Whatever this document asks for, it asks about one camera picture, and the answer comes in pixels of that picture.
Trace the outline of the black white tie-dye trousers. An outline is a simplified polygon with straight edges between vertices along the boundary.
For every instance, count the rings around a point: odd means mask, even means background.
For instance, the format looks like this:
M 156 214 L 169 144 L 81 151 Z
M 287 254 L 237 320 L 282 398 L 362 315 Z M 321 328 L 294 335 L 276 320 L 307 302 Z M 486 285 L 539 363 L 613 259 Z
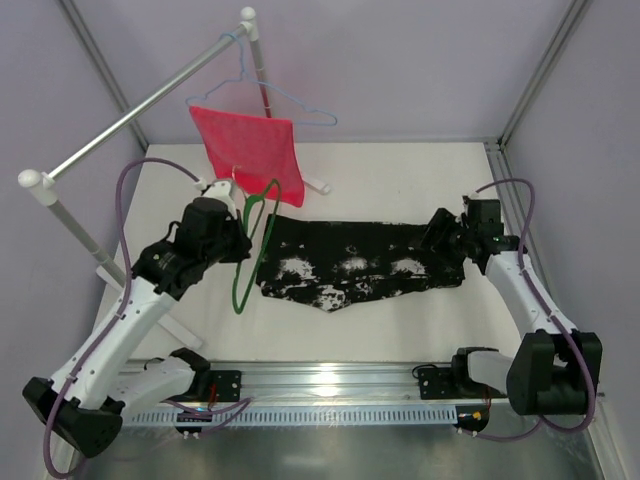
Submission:
M 332 313 L 354 304 L 456 288 L 463 263 L 421 246 L 424 225 L 269 217 L 255 283 L 265 297 Z

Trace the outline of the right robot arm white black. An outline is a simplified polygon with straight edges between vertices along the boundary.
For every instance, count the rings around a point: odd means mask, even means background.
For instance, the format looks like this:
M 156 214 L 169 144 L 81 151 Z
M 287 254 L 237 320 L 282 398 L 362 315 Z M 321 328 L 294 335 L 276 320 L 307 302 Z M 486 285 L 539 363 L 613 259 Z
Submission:
M 508 235 L 497 199 L 465 198 L 456 216 L 438 209 L 419 241 L 449 265 L 475 264 L 494 286 L 519 331 L 516 354 L 461 348 L 454 358 L 463 377 L 504 394 L 522 416 L 593 416 L 602 343 L 580 331 L 556 306 L 533 270 L 523 242 Z

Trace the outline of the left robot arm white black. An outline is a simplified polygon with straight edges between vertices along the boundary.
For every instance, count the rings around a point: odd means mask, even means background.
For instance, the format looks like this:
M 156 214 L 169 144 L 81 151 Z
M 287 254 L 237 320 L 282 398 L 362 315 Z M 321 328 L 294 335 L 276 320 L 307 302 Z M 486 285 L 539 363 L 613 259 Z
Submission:
M 118 436 L 124 420 L 168 399 L 205 400 L 209 362 L 187 348 L 127 379 L 119 372 L 158 320 L 216 263 L 249 256 L 230 200 L 201 196 L 167 235 L 146 247 L 132 279 L 99 327 L 51 378 L 31 378 L 22 396 L 39 420 L 87 458 Z

